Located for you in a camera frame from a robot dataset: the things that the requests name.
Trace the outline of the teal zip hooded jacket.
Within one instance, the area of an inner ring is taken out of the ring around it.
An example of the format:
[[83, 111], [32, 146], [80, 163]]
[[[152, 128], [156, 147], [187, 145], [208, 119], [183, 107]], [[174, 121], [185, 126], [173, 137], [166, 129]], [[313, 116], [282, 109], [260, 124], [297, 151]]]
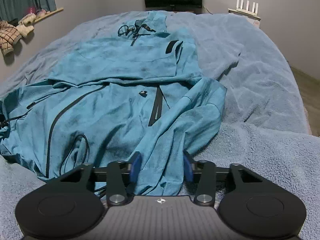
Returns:
[[49, 180], [142, 155], [136, 194], [175, 195], [183, 154], [220, 128], [226, 88], [205, 77], [185, 29], [150, 12], [76, 45], [41, 82], [1, 100], [1, 155]]

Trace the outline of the blue fleece bed blanket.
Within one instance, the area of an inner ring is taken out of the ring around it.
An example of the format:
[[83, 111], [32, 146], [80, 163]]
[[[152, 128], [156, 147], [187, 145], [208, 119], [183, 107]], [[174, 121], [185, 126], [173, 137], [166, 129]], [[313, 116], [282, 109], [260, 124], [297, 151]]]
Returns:
[[[263, 31], [240, 16], [164, 14], [169, 31], [179, 27], [190, 31], [203, 73], [227, 88], [220, 131], [198, 159], [209, 159], [219, 166], [242, 163], [295, 193], [307, 209], [300, 237], [319, 239], [319, 137], [308, 134], [303, 101], [282, 53]], [[54, 64], [78, 42], [117, 35], [123, 23], [147, 15], [142, 11], [125, 12], [78, 25], [1, 81], [1, 97], [46, 78]], [[2, 207], [1, 239], [19, 239], [14, 204], [42, 183], [25, 168], [10, 165], [3, 158], [2, 168], [1, 177], [8, 180], [1, 182], [1, 199], [8, 196], [12, 201]]]

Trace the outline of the white wifi router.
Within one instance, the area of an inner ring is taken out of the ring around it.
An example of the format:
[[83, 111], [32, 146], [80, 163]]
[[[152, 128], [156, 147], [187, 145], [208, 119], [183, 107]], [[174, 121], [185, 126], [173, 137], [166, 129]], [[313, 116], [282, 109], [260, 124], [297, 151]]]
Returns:
[[261, 21], [258, 16], [259, 3], [250, 2], [249, 0], [236, 0], [235, 8], [228, 8], [229, 13], [238, 14], [250, 18], [254, 21]]

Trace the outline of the wooden window sill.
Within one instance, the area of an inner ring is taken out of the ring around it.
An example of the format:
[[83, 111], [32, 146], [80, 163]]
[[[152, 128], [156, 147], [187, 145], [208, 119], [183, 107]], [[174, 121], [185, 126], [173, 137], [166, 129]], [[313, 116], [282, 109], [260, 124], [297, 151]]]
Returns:
[[47, 12], [41, 11], [36, 15], [36, 18], [33, 21], [33, 24], [35, 24], [37, 22], [40, 22], [40, 21], [44, 20], [45, 18], [53, 16], [53, 15], [59, 13], [59, 12], [62, 12], [63, 10], [64, 10], [64, 8], [61, 7], [61, 8], [58, 8], [58, 9], [54, 10], [54, 11], [47, 11]]

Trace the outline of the cream plush garment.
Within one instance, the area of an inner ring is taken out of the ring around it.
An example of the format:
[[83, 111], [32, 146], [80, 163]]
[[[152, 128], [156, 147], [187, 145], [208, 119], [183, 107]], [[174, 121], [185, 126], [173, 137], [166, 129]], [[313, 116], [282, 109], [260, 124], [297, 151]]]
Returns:
[[31, 13], [25, 15], [24, 18], [18, 22], [18, 26], [16, 28], [23, 38], [26, 38], [28, 34], [34, 30], [33, 22], [35, 19], [36, 15]]

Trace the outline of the checked beige garment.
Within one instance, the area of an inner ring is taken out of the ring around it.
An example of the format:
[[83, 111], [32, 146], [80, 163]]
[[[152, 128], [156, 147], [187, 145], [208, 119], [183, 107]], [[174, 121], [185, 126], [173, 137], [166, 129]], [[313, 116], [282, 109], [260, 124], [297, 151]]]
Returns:
[[14, 51], [14, 45], [22, 38], [17, 28], [7, 21], [0, 23], [1, 51], [5, 56]]

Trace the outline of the pink item on sill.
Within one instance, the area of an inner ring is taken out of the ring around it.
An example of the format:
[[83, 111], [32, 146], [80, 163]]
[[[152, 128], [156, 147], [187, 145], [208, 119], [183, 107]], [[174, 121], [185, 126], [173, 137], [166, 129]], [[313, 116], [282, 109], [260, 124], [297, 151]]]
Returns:
[[36, 17], [42, 17], [48, 13], [49, 13], [49, 11], [46, 11], [45, 9], [37, 9], [34, 6], [28, 7], [26, 10], [26, 14], [35, 14]]

